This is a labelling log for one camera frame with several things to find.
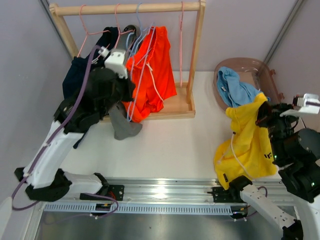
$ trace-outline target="black logo on yellow garment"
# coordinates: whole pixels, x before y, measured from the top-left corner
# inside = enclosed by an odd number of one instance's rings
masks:
[[[272,158],[272,152],[270,152],[268,155],[265,154],[264,157],[265,157],[265,158],[268,158],[268,159]]]

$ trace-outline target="perforated metal strip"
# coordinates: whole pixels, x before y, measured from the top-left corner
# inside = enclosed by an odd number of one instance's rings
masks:
[[[95,203],[50,202],[45,208],[47,212],[80,212],[106,213],[96,210]],[[231,207],[227,205],[174,205],[174,204],[134,204],[120,203],[117,213],[123,214],[179,214],[179,215],[231,215]]]

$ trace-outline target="wooden clothes rack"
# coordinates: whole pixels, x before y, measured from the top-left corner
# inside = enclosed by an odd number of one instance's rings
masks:
[[[137,7],[137,4],[121,4],[117,9],[116,5],[83,6],[81,9],[81,15],[115,14],[115,9],[117,14],[133,14],[136,13]],[[188,82],[183,82],[182,87],[180,87],[179,83],[176,83],[175,87],[177,95],[166,99],[163,104],[163,109],[160,112],[151,113],[147,119],[179,119],[195,117],[196,109],[192,88],[195,79],[205,7],[206,0],[198,0],[198,2],[184,2],[183,6],[181,2],[143,3],[139,6],[139,13],[182,12],[182,10],[185,12],[197,11]],[[80,8],[81,6],[60,7],[56,3],[50,4],[52,18],[70,55],[73,57],[78,55],[79,50],[67,26],[64,16],[79,16]]]

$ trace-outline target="wooden base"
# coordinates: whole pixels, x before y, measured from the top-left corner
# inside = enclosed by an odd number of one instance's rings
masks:
[[[180,83],[177,82],[176,95],[164,100],[163,109],[160,112],[151,113],[146,120],[194,118],[196,115],[194,97],[191,93],[191,102],[187,103],[187,84],[183,82],[180,87]],[[110,122],[109,116],[106,116],[103,122]]]

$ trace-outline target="black garment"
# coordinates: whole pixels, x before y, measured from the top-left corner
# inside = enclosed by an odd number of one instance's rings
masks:
[[[117,27],[106,27],[103,31],[109,30],[110,32],[104,32],[99,40],[96,42],[96,45],[106,47],[108,46],[108,50],[114,48],[116,41],[118,39],[118,28]],[[96,50],[93,59],[95,59],[99,54],[99,50]],[[63,83],[62,90],[64,99],[71,97],[79,88],[81,88],[86,67],[88,63],[89,55],[86,58],[82,57],[74,57],[71,62],[71,67],[66,74]],[[102,57],[98,60],[96,64],[91,65],[91,69],[97,67],[104,67],[104,60]]]

